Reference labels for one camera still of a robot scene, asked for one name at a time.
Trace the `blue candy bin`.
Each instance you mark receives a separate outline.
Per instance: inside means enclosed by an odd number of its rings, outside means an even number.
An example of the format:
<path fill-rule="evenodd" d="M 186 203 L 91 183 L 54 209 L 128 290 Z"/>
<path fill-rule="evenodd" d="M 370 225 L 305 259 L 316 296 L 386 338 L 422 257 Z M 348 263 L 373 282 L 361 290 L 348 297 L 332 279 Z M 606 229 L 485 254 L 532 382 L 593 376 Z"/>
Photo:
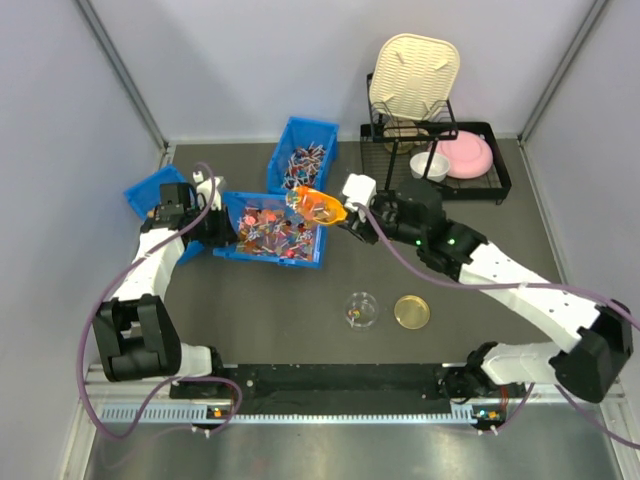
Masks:
<path fill-rule="evenodd" d="M 167 183 L 188 183 L 184 175 L 173 165 L 159 169 L 146 179 L 124 191 L 124 197 L 135 214 L 145 220 L 149 212 L 160 204 L 160 185 Z M 191 204 L 195 206 L 195 187 L 190 185 Z M 183 265 L 204 251 L 204 246 L 197 241 L 190 241 L 185 251 L 178 260 L 178 265 Z"/>
<path fill-rule="evenodd" d="M 226 192 L 222 200 L 237 241 L 215 248 L 215 256 L 286 267 L 322 266 L 327 228 L 294 212 L 283 194 Z"/>
<path fill-rule="evenodd" d="M 285 194 L 298 186 L 323 191 L 337 157 L 339 125 L 290 117 L 267 167 L 267 191 Z"/>

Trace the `yellow plastic scoop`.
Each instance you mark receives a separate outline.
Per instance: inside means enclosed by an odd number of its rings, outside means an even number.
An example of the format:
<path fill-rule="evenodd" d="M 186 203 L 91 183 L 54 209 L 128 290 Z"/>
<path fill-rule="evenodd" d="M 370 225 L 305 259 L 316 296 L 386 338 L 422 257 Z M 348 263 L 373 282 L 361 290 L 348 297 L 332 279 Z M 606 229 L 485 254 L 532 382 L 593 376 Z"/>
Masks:
<path fill-rule="evenodd" d="M 308 221 L 323 226 L 343 223 L 347 211 L 341 202 L 330 195 L 308 186 L 298 186 L 285 196 L 286 204 Z"/>

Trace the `black wire dish rack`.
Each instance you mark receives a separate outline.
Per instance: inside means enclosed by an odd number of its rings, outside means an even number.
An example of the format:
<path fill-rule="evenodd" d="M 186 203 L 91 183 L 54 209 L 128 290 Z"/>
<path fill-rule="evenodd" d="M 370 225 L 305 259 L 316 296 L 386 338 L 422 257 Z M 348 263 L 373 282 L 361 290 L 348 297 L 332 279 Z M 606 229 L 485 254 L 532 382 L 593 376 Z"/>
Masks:
<path fill-rule="evenodd" d="M 446 200 L 501 204 L 507 198 L 512 181 L 488 123 L 457 120 L 448 99 L 437 101 L 419 120 L 398 117 L 383 102 L 367 103 L 361 165 L 380 190 L 421 179 Z"/>

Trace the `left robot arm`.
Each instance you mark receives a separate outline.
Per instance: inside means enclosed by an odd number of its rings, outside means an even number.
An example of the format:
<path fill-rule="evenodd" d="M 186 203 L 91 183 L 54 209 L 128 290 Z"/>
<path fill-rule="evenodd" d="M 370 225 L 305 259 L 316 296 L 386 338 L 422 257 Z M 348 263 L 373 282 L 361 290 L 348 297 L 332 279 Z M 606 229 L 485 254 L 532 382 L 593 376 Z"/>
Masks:
<path fill-rule="evenodd" d="M 191 247 L 218 248 L 237 241 L 222 204 L 222 177 L 159 186 L 160 201 L 147 212 L 136 260 L 92 321 L 106 378 L 204 377 L 222 368 L 212 347 L 183 343 L 164 304 L 173 270 Z"/>

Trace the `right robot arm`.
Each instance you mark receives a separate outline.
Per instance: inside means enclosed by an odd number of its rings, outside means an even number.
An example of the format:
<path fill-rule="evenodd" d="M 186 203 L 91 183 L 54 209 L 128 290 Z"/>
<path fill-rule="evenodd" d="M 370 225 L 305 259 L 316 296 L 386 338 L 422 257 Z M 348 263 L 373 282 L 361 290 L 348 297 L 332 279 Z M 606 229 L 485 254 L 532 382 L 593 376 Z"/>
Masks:
<path fill-rule="evenodd" d="M 485 396 L 514 383 L 555 384 L 577 398 L 601 402 L 633 353 L 629 311 L 621 304 L 553 284 L 522 266 L 477 230 L 447 217 L 439 192 L 411 178 L 380 192 L 373 178 L 350 174 L 341 190 L 344 229 L 363 242 L 415 248 L 429 281 L 477 290 L 527 320 L 546 343 L 489 341 L 441 380 L 453 396 Z"/>

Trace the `white small bowl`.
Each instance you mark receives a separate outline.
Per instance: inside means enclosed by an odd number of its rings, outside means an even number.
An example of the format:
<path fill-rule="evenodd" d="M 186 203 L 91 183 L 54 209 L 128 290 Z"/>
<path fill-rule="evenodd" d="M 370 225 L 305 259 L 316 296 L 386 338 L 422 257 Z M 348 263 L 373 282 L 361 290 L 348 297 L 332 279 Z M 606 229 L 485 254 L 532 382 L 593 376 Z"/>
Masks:
<path fill-rule="evenodd" d="M 450 170 L 449 159 L 437 152 L 421 152 L 411 157 L 409 167 L 413 178 L 423 178 L 435 182 L 443 182 Z"/>

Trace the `pink round plate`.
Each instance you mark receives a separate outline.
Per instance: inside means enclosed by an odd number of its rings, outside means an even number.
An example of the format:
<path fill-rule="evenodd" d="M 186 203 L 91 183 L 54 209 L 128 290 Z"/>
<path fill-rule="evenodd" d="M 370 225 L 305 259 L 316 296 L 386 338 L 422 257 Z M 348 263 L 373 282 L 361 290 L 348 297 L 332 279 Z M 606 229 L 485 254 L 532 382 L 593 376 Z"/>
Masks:
<path fill-rule="evenodd" d="M 493 165 L 493 152 L 487 141 L 468 131 L 460 130 L 455 140 L 440 141 L 436 152 L 448 159 L 448 176 L 455 179 L 481 177 Z"/>

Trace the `clear round container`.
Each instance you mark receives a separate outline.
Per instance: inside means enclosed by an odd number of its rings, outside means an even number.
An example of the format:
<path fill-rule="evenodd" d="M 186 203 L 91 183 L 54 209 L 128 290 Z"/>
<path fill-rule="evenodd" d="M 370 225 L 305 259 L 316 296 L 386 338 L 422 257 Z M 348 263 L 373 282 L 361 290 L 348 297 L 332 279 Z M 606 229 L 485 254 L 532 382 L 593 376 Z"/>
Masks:
<path fill-rule="evenodd" d="M 378 320 L 379 306 L 373 295 L 355 292 L 348 297 L 345 305 L 345 320 L 356 331 L 369 330 Z"/>

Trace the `gold round lid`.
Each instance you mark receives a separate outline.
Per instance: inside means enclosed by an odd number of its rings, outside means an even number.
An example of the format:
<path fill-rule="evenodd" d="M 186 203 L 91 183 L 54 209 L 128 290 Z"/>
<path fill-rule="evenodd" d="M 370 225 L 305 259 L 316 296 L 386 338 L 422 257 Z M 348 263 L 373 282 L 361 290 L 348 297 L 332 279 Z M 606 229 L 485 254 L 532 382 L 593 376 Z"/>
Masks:
<path fill-rule="evenodd" d="M 416 295 L 405 295 L 394 305 L 396 321 L 409 330 L 418 330 L 430 320 L 431 310 L 425 300 Z"/>

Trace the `beige square ribbed plate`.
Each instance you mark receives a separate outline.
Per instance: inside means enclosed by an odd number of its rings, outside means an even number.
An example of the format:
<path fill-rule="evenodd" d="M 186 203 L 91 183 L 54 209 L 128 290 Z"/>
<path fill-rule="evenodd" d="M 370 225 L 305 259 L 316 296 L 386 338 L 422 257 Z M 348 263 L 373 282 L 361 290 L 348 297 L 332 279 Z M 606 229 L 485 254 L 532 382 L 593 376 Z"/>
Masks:
<path fill-rule="evenodd" d="M 433 119 L 444 107 L 460 68 L 445 41 L 398 34 L 381 47 L 369 87 L 371 106 L 399 119 Z"/>

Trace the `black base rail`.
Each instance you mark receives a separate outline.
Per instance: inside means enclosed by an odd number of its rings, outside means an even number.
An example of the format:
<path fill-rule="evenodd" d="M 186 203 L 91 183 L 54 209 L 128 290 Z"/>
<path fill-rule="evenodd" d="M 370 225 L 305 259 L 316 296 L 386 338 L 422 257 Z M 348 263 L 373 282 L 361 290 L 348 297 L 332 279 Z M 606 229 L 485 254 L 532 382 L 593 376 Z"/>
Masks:
<path fill-rule="evenodd" d="M 437 364 L 238 364 L 242 414 L 394 415 L 451 411 Z"/>

